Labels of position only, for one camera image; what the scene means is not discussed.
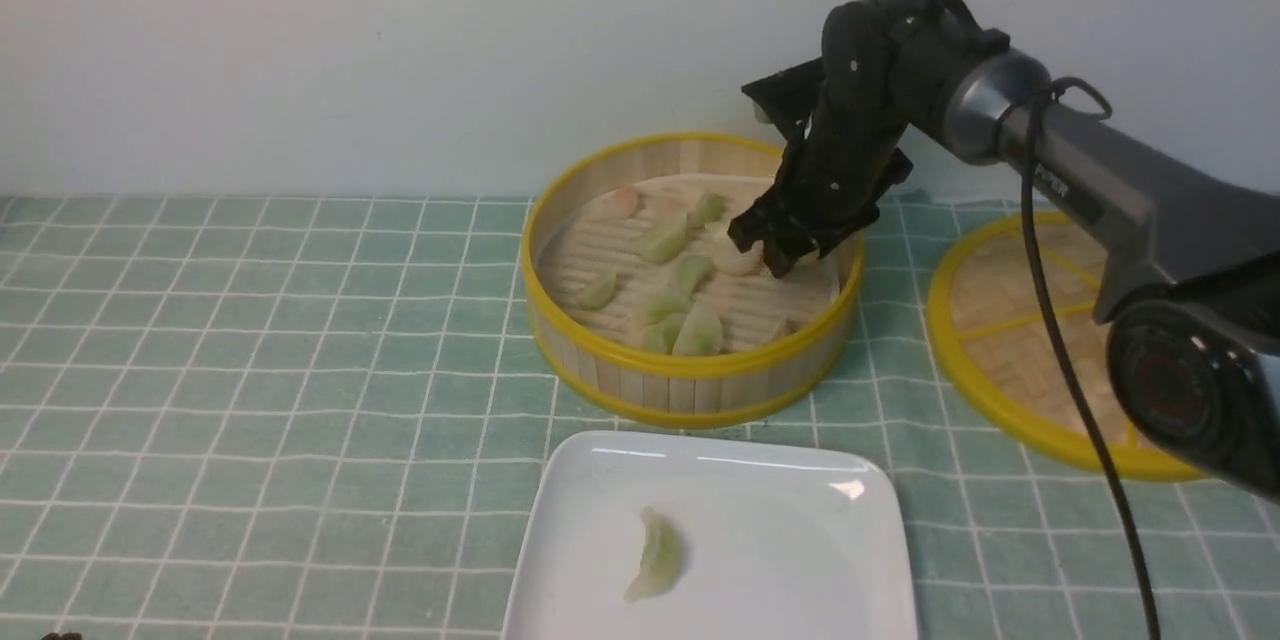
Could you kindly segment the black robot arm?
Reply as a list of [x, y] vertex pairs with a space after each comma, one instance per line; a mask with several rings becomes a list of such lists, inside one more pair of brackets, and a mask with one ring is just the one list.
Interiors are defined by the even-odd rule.
[[1275, 502], [1277, 197], [1231, 186], [1060, 102], [1052, 79], [960, 0], [835, 8], [820, 56], [742, 92], [786, 147], [730, 225], [774, 276], [826, 256], [879, 216], [911, 170], [916, 128], [964, 163], [1007, 163], [1106, 253], [1093, 316], [1106, 372], [1135, 429], [1174, 458]]

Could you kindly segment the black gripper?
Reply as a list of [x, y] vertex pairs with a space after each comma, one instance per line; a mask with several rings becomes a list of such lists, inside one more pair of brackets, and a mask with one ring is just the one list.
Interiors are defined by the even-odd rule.
[[730, 221], [736, 252], [763, 243], [771, 276], [787, 276], [804, 253], [818, 250], [823, 260], [831, 244], [873, 224], [883, 195], [913, 170], [899, 148], [906, 128], [896, 111], [856, 119], [820, 90], [805, 128], [786, 140], [772, 188]]

